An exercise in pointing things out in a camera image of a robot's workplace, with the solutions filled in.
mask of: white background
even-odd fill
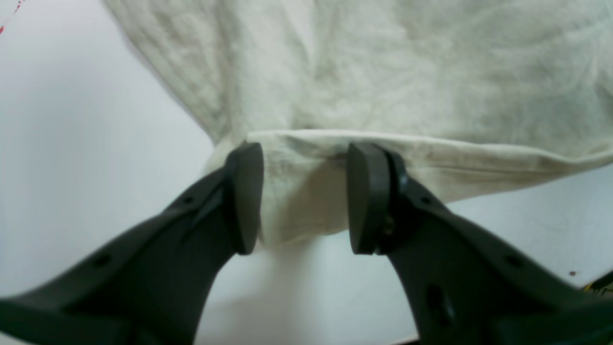
[[[16,2],[0,0],[0,20]],[[27,0],[0,35],[0,295],[159,212],[211,150],[103,3]],[[613,268],[612,206],[609,166],[451,208],[578,287]],[[412,334],[392,267],[354,256],[344,232],[233,258],[197,343],[375,345]]]

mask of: mounting hole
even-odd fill
[[[437,285],[430,285],[426,290],[426,303],[434,320],[442,327],[449,327],[454,321],[455,313],[445,291]]]
[[[518,258],[512,256],[512,255],[507,255],[504,257],[504,260],[506,261],[506,263],[508,263],[509,265],[515,267],[515,268],[522,268],[524,267],[524,263],[519,260]]]
[[[95,268],[102,268],[106,265],[108,265],[108,263],[111,262],[111,256],[109,254],[105,254],[97,259],[94,260],[94,267]]]

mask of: wrinkled fabric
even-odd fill
[[[216,144],[265,154],[262,239],[347,227],[345,152],[445,202],[613,160],[613,0],[106,0]]]

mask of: black plastic arm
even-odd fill
[[[572,289],[451,213],[407,175],[399,154],[352,144],[347,181],[352,249],[387,255],[409,300],[420,344],[613,341],[613,301]]]
[[[259,144],[48,284],[0,300],[0,331],[41,345],[187,345],[217,272],[259,228]]]

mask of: white cloth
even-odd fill
[[[265,152],[262,235],[347,227],[352,141],[443,201],[613,161],[613,0],[107,0],[216,144]]]

